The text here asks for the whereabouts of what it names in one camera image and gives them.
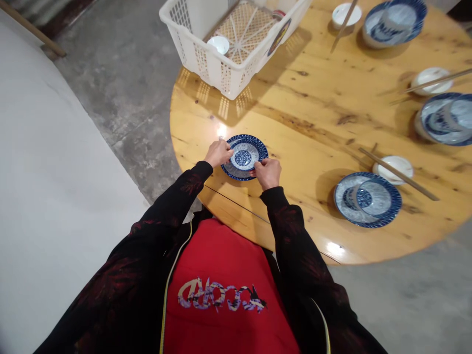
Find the wooden table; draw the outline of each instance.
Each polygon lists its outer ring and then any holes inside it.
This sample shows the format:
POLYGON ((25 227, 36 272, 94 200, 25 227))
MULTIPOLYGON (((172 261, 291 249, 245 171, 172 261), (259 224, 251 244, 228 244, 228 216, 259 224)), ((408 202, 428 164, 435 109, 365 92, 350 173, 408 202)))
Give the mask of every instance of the wooden table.
MULTIPOLYGON (((471 215, 472 147, 421 140, 412 119, 426 99, 398 90, 430 66, 470 67, 472 42, 429 6, 423 32, 409 44, 366 48, 362 18, 330 54, 336 32, 328 23, 341 2, 313 2, 300 27, 234 101, 183 68, 174 86, 170 126, 182 170, 203 159, 220 136, 260 138, 270 157, 280 160, 281 185, 289 202, 303 209, 305 227, 325 260, 365 264, 423 249, 471 215), (378 156, 410 160, 414 179, 441 201, 403 185, 398 188, 403 207, 390 225, 371 230, 345 220, 333 202, 334 187, 350 173, 371 169, 372 161, 357 149, 371 150, 375 143, 378 156)), ((361 0, 363 17, 377 3, 361 0)), ((452 90, 472 92, 472 78, 457 79, 452 90)), ((273 250, 261 192, 256 180, 239 182, 216 168, 199 198, 231 229, 273 250)))

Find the white plastic basket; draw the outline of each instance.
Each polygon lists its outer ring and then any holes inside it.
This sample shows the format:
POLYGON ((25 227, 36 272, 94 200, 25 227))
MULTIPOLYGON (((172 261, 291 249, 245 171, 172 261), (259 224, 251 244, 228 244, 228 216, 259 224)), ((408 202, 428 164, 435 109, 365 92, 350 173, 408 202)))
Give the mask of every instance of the white plastic basket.
POLYGON ((234 100, 295 31, 311 0, 167 0, 159 17, 167 24, 182 65, 234 100), (222 21, 228 11, 231 13, 222 21), (273 10, 285 17, 277 22, 273 10), (212 35, 230 41, 225 55, 203 42, 212 35))

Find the concrete floor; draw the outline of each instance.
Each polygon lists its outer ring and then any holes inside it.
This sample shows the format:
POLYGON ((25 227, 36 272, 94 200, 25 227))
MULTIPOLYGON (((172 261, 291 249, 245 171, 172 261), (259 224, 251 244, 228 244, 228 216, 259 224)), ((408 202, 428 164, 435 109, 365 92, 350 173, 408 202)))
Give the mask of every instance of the concrete floor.
MULTIPOLYGON (((56 62, 150 202, 180 173, 169 133, 180 61, 159 20, 162 3, 98 1, 59 38, 68 55, 56 62)), ((446 241, 398 260, 331 268, 360 321, 389 353, 471 353, 471 230, 469 222, 446 241)))

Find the black jacket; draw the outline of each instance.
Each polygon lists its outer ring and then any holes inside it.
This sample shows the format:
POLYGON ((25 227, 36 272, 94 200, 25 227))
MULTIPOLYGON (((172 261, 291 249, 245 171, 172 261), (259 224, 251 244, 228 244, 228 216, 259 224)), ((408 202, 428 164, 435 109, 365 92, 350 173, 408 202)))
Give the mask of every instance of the black jacket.
MULTIPOLYGON (((213 169, 185 171, 111 252, 35 353, 158 353, 163 351, 167 286, 201 220, 182 224, 213 169)), ((386 353, 357 321, 346 290, 333 282, 304 227, 300 207, 282 187, 265 191, 278 261, 267 261, 303 353, 386 353)))

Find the person's right hand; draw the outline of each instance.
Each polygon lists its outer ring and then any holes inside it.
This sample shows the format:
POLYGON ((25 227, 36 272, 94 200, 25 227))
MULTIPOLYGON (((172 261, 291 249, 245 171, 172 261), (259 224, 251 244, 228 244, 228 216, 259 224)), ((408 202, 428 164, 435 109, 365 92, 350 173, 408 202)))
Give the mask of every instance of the person's right hand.
POLYGON ((257 177, 263 191, 279 186, 282 167, 278 160, 264 159, 262 163, 257 161, 254 168, 249 174, 251 177, 257 177))

